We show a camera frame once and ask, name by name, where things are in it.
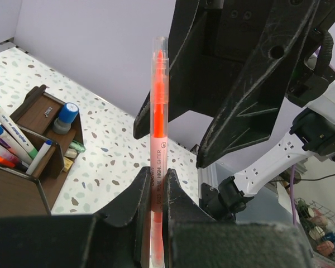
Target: white marker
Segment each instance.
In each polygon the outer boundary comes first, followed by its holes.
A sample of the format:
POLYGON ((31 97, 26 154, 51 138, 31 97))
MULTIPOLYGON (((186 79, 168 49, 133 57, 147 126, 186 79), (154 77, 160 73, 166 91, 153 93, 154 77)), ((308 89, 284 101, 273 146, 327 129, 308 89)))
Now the white marker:
POLYGON ((36 148, 28 140, 21 129, 13 122, 10 116, 0 106, 0 123, 14 137, 14 139, 25 149, 29 156, 34 159, 37 155, 36 148))
POLYGON ((31 175, 35 171, 35 169, 37 168, 42 158, 46 155, 49 148, 51 148, 51 145, 52 145, 52 141, 50 140, 45 141, 45 143, 43 144, 43 146, 40 148, 39 152, 37 153, 36 157, 32 161, 31 165, 28 167, 26 174, 31 175))
POLYGON ((27 152, 1 126, 0 126, 0 144, 4 146, 7 150, 9 150, 11 153, 18 156, 18 158, 20 158, 23 162, 26 162, 28 164, 32 163, 32 159, 29 157, 27 152))

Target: wooden desk organizer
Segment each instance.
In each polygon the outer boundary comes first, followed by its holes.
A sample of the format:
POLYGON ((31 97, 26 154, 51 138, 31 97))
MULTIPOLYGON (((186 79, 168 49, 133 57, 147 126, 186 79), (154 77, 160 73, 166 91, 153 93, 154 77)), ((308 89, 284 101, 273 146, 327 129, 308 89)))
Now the wooden desk organizer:
POLYGON ((50 215, 68 172, 62 172, 63 156, 72 140, 83 144, 80 115, 65 135, 52 131, 64 102, 45 92, 46 86, 34 87, 10 117, 39 150, 50 139, 53 146, 32 175, 0 165, 0 217, 50 215))

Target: screw hole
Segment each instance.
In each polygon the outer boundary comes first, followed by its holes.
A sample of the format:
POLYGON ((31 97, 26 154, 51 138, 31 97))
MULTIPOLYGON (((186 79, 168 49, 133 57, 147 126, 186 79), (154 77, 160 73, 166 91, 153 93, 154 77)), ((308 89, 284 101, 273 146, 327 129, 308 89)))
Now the screw hole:
POLYGON ((299 4, 302 3, 303 0, 290 0, 290 3, 293 5, 293 6, 297 6, 299 4))
POLYGON ((251 11, 247 11, 244 15, 243 15, 243 19, 248 21, 250 18, 252 17, 252 12, 251 11))
POLYGON ((237 16, 238 16, 238 11, 237 10, 232 10, 232 12, 231 12, 231 18, 237 18, 237 16))
POLYGON ((274 46, 271 48, 269 51, 269 57, 272 59, 280 59, 281 57, 284 56, 284 49, 282 46, 274 46))

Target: black cable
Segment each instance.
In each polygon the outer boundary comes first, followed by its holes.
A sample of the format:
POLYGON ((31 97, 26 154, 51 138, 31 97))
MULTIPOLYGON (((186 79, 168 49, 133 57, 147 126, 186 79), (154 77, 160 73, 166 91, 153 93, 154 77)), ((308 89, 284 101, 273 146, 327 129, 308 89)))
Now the black cable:
POLYGON ((333 55, 334 41, 328 31, 321 30, 320 32, 324 35, 324 39, 320 47, 317 63, 314 68, 314 74, 322 77, 324 72, 327 70, 327 67, 330 65, 333 55))
MULTIPOLYGON (((334 176, 335 176, 335 174, 331 174, 331 175, 327 175, 325 177, 321 177, 321 178, 315 179, 315 180, 309 180, 309 179, 298 180, 298 179, 296 179, 296 181, 318 181, 318 180, 323 180, 323 179, 327 179, 327 178, 334 177, 334 176)), ((271 182, 273 182, 273 181, 285 181, 285 182, 288 182, 287 180, 272 180, 271 182)))

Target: wire basket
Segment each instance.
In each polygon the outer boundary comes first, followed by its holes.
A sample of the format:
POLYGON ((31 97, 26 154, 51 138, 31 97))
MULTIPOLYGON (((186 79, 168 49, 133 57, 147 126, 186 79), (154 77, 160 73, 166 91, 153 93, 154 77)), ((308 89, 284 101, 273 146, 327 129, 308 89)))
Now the wire basket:
POLYGON ((298 198, 294 202, 313 250, 335 261, 335 212, 315 201, 307 204, 298 198))

